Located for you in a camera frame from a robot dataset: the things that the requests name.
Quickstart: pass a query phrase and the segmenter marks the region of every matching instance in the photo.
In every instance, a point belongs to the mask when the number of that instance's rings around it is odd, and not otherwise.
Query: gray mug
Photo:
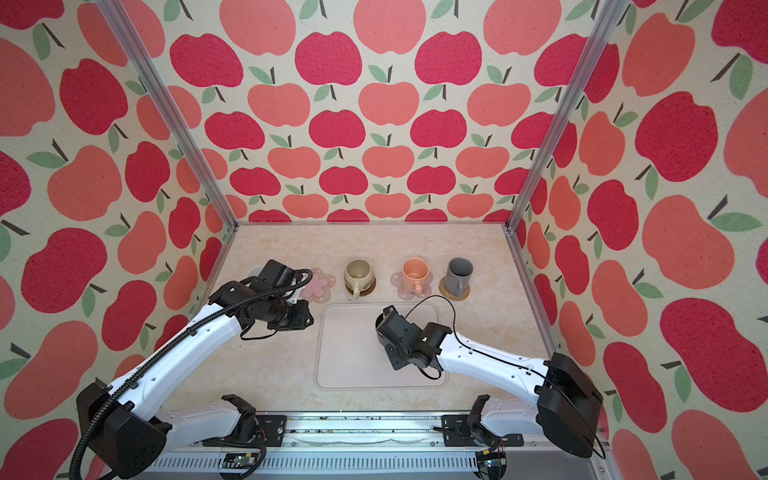
[[[472,262],[465,258],[456,257],[451,260],[445,272],[445,291],[461,298],[469,286],[473,270]]]

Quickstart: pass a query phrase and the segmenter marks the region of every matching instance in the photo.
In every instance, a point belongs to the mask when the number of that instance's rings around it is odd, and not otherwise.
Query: mug
[[[451,260],[445,272],[445,291],[461,298],[469,286],[473,270],[472,262],[465,258],[456,257]]]
[[[344,283],[355,298],[373,285],[373,268],[365,260],[352,260],[344,269]]]
[[[402,285],[421,296],[422,288],[426,286],[426,278],[429,275],[429,265],[420,258],[408,259],[402,265]]]

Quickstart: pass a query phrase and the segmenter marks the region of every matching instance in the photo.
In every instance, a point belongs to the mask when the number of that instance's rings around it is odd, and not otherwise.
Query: wooden coaster
[[[355,290],[351,290],[346,283],[344,283],[344,286],[346,286],[346,291],[349,292],[349,295],[354,295]],[[373,277],[373,283],[371,283],[371,286],[368,287],[368,290],[364,292],[360,292],[360,296],[366,296],[369,293],[371,293],[376,288],[376,277]]]
[[[445,291],[445,277],[440,279],[440,293],[447,298],[448,300],[451,300],[452,302],[461,302],[462,300],[466,300],[466,298],[469,296],[469,288],[470,286],[467,285],[467,290],[464,290],[464,295],[461,297],[453,296],[450,293]]]

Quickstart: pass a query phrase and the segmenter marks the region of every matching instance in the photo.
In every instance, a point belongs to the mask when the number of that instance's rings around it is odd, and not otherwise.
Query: beige mug
[[[429,276],[429,265],[420,258],[408,259],[402,265],[402,285],[421,296],[422,289],[426,286],[426,278]]]
[[[371,288],[373,280],[373,268],[365,260],[352,260],[344,269],[344,283],[355,298],[360,298],[360,292]]]

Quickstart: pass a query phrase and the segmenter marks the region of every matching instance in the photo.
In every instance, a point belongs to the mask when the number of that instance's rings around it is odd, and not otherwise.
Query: wall
[[[518,225],[625,480],[768,475],[767,19],[632,4],[607,47],[619,79],[587,89],[573,161],[548,165]]]
[[[186,323],[224,232],[94,3],[6,2],[0,24],[0,478],[49,480],[77,392]]]
[[[594,23],[598,5],[566,19],[581,4],[150,3],[237,217],[315,222],[506,220]]]

